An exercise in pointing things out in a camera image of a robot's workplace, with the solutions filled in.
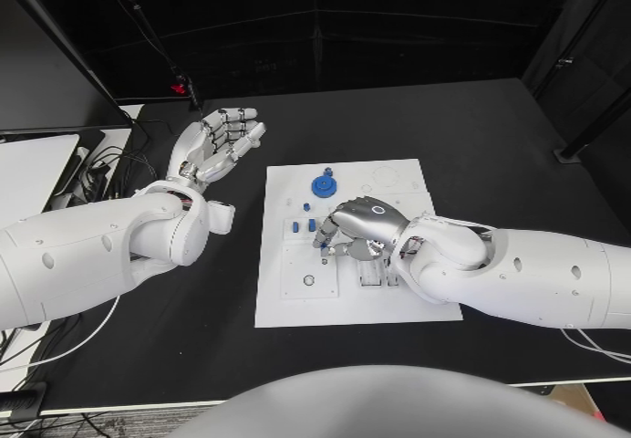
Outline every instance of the hole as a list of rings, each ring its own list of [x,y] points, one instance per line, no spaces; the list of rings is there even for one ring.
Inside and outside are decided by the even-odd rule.
[[[53,259],[53,256],[52,256],[49,253],[43,253],[43,256],[41,256],[41,263],[43,263],[43,265],[44,265],[49,269],[53,269],[53,267],[54,267],[54,259]]]
[[[577,266],[572,266],[572,275],[576,279],[580,278],[580,268]]]
[[[112,251],[112,239],[106,235],[101,237],[101,243],[109,253]]]

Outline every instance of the black wall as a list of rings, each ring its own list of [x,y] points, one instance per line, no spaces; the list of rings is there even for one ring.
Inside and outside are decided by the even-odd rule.
[[[118,0],[40,1],[112,96],[173,96]],[[563,1],[139,3],[209,99],[520,76]]]

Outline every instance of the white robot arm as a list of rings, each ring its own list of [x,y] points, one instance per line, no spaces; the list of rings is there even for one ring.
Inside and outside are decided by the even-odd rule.
[[[338,230],[353,241],[328,246]],[[631,329],[628,248],[430,214],[407,221],[370,197],[338,206],[314,247],[324,256],[389,257],[389,269],[430,303],[557,329]]]
[[[233,207],[201,193],[259,146],[255,116],[255,109],[220,109],[191,123],[167,181],[132,198],[40,214],[0,230],[0,329],[85,311],[197,260],[207,233],[227,234],[233,222]]]

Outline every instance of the black table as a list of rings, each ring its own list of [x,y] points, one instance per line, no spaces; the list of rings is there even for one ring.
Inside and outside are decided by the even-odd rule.
[[[358,364],[436,367],[511,384],[631,375],[559,330],[464,306],[461,322],[253,328],[266,166],[417,158],[438,214],[631,244],[589,174],[551,156],[563,141],[515,79],[206,101],[206,113],[229,107],[256,108],[268,126],[262,147],[204,194],[236,206],[233,230],[210,235],[193,266],[122,296],[93,340],[41,367],[44,411],[220,401],[294,374]],[[194,113],[186,103],[155,104],[139,119],[180,131]],[[174,137],[158,123],[144,126],[164,175]],[[138,166],[131,183],[148,182]],[[83,313],[54,351],[88,336],[109,306]],[[623,350],[631,333],[593,337]]]

